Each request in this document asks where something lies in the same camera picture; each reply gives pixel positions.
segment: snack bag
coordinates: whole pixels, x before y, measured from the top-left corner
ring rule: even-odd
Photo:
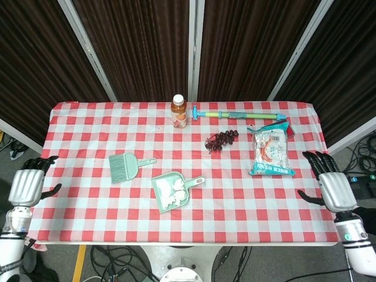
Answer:
[[[287,158],[287,128],[288,122],[279,125],[269,125],[253,130],[254,165],[250,175],[295,175],[288,167]]]

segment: yellow floor tape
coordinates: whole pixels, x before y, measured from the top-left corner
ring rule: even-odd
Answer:
[[[81,273],[82,273],[83,261],[85,259],[85,252],[86,252],[86,245],[80,245],[80,248],[78,249],[75,273],[73,275],[72,282],[80,282],[81,280]]]

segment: robotic arm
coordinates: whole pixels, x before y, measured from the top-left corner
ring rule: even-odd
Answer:
[[[0,282],[19,281],[19,266],[32,217],[30,208],[61,188],[58,184],[51,191],[42,193],[46,172],[57,158],[30,159],[16,172],[8,198],[14,208],[7,212],[6,223],[0,233]]]
[[[335,213],[335,226],[353,269],[361,274],[376,276],[376,254],[368,239],[362,218],[354,213],[361,209],[344,173],[338,169],[328,154],[303,152],[318,180],[322,198],[310,197],[298,190],[301,198],[309,203],[326,206]]]

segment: bottle cap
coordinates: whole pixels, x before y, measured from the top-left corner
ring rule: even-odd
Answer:
[[[183,95],[181,95],[181,94],[174,95],[173,103],[176,106],[181,106],[182,104],[184,104],[184,97],[183,97]]]

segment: dustpan handle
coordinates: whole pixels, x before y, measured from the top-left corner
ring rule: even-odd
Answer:
[[[199,177],[196,177],[194,179],[185,181],[184,186],[188,189],[188,188],[191,188],[195,185],[198,185],[198,184],[201,184],[201,183],[204,183],[204,182],[205,182],[205,178],[203,178],[202,176],[199,176]]]

